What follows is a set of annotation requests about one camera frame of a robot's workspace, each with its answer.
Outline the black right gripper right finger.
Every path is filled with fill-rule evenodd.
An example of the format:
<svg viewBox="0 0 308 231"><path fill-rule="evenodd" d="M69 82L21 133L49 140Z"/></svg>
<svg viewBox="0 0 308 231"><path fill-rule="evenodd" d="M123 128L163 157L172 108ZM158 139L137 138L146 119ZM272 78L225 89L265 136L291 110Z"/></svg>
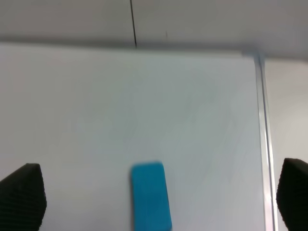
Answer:
<svg viewBox="0 0 308 231"><path fill-rule="evenodd" d="M289 231L308 229L308 164L285 158L279 178L276 201Z"/></svg>

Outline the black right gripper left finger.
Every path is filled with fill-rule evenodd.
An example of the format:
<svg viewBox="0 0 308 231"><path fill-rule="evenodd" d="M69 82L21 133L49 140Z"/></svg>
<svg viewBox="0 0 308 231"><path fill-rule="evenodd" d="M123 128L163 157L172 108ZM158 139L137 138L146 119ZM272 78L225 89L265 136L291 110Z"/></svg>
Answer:
<svg viewBox="0 0 308 231"><path fill-rule="evenodd" d="M0 181L2 231L38 231L46 208L40 164L27 163Z"/></svg>

